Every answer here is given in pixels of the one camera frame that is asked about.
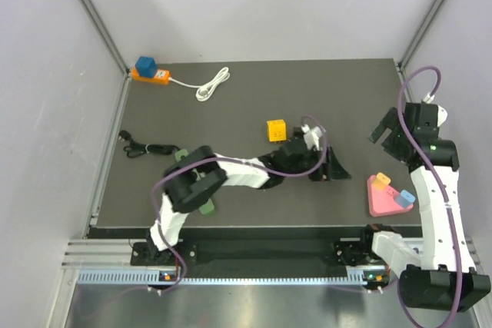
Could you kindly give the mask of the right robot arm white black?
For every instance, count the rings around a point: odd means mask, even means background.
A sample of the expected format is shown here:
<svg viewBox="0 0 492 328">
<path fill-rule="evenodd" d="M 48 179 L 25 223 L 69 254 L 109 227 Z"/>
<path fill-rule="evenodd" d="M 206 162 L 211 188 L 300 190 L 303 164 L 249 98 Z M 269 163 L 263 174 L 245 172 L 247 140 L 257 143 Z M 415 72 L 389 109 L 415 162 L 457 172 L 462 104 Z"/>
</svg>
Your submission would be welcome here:
<svg viewBox="0 0 492 328">
<path fill-rule="evenodd" d="M 439 137 L 447 112 L 436 104 L 407 103 L 391 108 L 370 141 L 382 142 L 390 156 L 408 168 L 415 194 L 396 191 L 382 173 L 367 179 L 372 216 L 419 207 L 423 249 L 415 251 L 393 227 L 366 226 L 359 254 L 368 263 L 383 260 L 398 278 L 406 307 L 468 311 L 491 291 L 489 276 L 479 274 L 464 236 L 457 195 L 459 159 L 451 140 Z"/>
</svg>

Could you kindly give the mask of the black plug adapter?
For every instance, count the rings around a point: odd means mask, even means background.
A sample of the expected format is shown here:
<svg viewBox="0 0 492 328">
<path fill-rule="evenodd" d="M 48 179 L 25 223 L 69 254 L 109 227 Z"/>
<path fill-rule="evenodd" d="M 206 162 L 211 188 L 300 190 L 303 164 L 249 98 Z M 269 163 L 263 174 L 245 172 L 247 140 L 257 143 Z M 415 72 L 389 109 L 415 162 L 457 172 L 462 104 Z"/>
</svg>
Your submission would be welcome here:
<svg viewBox="0 0 492 328">
<path fill-rule="evenodd" d="M 293 127 L 292 135 L 289 138 L 290 141 L 300 140 L 304 138 L 304 131 L 301 126 Z"/>
</svg>

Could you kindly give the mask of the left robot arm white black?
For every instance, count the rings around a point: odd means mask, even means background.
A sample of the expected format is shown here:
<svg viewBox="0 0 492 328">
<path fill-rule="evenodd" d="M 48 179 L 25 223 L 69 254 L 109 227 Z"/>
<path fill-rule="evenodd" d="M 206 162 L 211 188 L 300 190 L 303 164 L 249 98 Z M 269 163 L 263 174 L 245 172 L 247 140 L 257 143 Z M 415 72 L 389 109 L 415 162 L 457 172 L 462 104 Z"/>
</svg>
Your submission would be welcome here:
<svg viewBox="0 0 492 328">
<path fill-rule="evenodd" d="M 209 146 L 199 147 L 168 168 L 152 189 L 152 200 L 157 200 L 161 191 L 161 205 L 146 237 L 149 257 L 156 263 L 169 262 L 187 216 L 221 187 L 266 190 L 282 184 L 286 177 L 304 176 L 311 181 L 351 178 L 331 147 L 302 137 L 289 139 L 271 153 L 252 159 L 225 157 Z"/>
</svg>

